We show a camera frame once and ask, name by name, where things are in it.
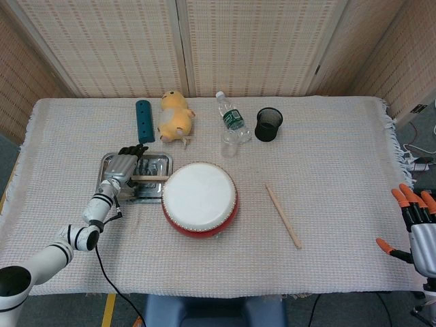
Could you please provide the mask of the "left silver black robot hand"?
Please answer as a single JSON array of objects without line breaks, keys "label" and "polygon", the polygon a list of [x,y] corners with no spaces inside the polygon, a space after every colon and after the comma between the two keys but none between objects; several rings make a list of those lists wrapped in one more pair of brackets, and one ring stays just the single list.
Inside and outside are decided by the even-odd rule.
[{"label": "left silver black robot hand", "polygon": [[147,150],[148,147],[143,144],[123,147],[108,164],[104,172],[104,179],[114,179],[118,181],[120,186],[134,187],[136,182],[133,182],[131,177],[139,160]]}]

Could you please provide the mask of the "right silver orange-tipped robot hand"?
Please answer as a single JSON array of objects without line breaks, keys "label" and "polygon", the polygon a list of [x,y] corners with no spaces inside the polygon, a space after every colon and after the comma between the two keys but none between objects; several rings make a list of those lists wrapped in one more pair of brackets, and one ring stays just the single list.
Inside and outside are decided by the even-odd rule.
[{"label": "right silver orange-tipped robot hand", "polygon": [[423,277],[436,279],[436,199],[427,191],[418,195],[404,183],[391,193],[401,209],[410,251],[395,249],[381,238],[376,239],[377,245],[388,255],[413,264]]}]

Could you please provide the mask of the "stainless steel tray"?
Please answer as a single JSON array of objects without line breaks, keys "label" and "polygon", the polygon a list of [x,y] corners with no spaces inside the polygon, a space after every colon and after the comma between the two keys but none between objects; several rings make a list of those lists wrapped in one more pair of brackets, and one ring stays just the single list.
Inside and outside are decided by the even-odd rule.
[{"label": "stainless steel tray", "polygon": [[[104,180],[104,173],[116,153],[107,153],[103,156],[99,167],[97,179],[99,184]],[[139,161],[133,175],[136,176],[170,176],[172,174],[172,157],[163,152],[146,152]],[[137,204],[160,203],[164,181],[146,183],[140,181],[134,188],[127,185],[121,187],[118,196],[119,202],[132,202]]]}]

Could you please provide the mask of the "red drum white skin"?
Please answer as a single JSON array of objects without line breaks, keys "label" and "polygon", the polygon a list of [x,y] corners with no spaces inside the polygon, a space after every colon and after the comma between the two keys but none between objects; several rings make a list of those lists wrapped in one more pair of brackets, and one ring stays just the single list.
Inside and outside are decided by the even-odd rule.
[{"label": "red drum white skin", "polygon": [[219,166],[195,162],[179,168],[164,183],[161,207],[168,223],[192,238],[209,238],[235,219],[239,196],[231,176]]}]

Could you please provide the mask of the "teal block with holes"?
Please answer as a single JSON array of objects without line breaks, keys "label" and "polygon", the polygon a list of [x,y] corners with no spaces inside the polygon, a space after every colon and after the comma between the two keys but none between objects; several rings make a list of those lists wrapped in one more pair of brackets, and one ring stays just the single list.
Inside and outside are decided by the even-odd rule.
[{"label": "teal block with holes", "polygon": [[141,144],[155,141],[151,103],[147,100],[136,102],[138,141]]}]

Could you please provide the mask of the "black box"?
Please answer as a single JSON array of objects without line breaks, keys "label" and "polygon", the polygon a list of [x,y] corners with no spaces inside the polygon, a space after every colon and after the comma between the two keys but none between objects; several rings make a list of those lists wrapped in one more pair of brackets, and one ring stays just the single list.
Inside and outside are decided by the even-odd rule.
[{"label": "black box", "polygon": [[434,188],[414,188],[414,193],[420,195],[423,191],[427,192],[436,201],[436,189]]}]

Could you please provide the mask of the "yellow plush toy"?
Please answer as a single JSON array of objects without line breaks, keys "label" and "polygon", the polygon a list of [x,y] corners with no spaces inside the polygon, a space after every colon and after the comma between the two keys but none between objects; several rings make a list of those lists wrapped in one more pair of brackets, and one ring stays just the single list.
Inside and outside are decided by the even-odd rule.
[{"label": "yellow plush toy", "polygon": [[180,140],[186,148],[192,137],[192,119],[195,112],[189,108],[187,100],[178,91],[167,91],[161,97],[161,112],[157,131],[163,143]]}]

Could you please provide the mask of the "white power adapter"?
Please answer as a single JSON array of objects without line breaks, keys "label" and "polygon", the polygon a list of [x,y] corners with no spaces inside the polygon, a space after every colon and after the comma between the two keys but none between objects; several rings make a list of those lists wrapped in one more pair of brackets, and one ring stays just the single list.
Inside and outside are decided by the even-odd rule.
[{"label": "white power adapter", "polygon": [[429,166],[432,164],[433,159],[431,157],[419,157],[412,160],[409,166],[411,172],[423,172],[429,170]]}]

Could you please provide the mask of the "white woven tablecloth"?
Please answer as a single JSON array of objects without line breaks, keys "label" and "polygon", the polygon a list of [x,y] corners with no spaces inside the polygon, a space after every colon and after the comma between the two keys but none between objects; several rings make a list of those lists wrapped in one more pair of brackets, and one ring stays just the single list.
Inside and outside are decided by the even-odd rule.
[{"label": "white woven tablecloth", "polygon": [[[250,126],[261,108],[284,118],[272,142],[221,155],[213,98],[194,98],[193,141],[154,142],[174,169],[205,161],[236,184],[238,214],[211,238],[176,231],[160,204],[121,204],[98,252],[81,252],[33,294],[122,292],[233,298],[268,294],[419,290],[424,278],[376,243],[409,249],[391,190],[405,179],[385,103],[374,97],[237,98]],[[103,156],[137,143],[136,100],[42,99],[33,109],[0,214],[0,267],[19,264],[67,225],[82,227]],[[297,249],[265,188],[277,195]]]}]

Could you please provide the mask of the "bamboo folding screen panel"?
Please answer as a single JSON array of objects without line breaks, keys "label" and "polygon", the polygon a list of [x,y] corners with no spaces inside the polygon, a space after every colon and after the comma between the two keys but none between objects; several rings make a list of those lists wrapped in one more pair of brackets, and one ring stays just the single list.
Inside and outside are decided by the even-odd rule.
[{"label": "bamboo folding screen panel", "polygon": [[404,2],[347,0],[307,94],[346,95]]},{"label": "bamboo folding screen panel", "polygon": [[20,144],[38,100],[72,95],[0,4],[0,134]]},{"label": "bamboo folding screen panel", "polygon": [[177,0],[0,0],[75,97],[189,94]]},{"label": "bamboo folding screen panel", "polygon": [[303,96],[348,0],[174,0],[187,93]]},{"label": "bamboo folding screen panel", "polygon": [[436,99],[436,0],[406,0],[348,93],[386,100],[399,126]]}]

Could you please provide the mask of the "clear plastic water bottle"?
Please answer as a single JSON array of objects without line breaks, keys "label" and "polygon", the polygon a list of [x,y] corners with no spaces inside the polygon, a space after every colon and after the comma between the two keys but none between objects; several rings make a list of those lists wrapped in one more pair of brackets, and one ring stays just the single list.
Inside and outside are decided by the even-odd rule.
[{"label": "clear plastic water bottle", "polygon": [[225,96],[223,91],[215,94],[219,105],[225,131],[221,136],[221,154],[225,158],[234,157],[241,144],[251,139],[251,131],[247,127],[245,120],[235,105]]}]

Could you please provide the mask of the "black mesh pen cup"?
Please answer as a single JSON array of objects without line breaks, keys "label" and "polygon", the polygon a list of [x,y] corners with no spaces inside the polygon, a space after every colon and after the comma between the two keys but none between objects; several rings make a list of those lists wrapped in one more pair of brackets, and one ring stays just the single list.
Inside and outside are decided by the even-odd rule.
[{"label": "black mesh pen cup", "polygon": [[276,108],[263,108],[257,114],[255,136],[262,142],[270,142],[277,136],[283,115]]}]

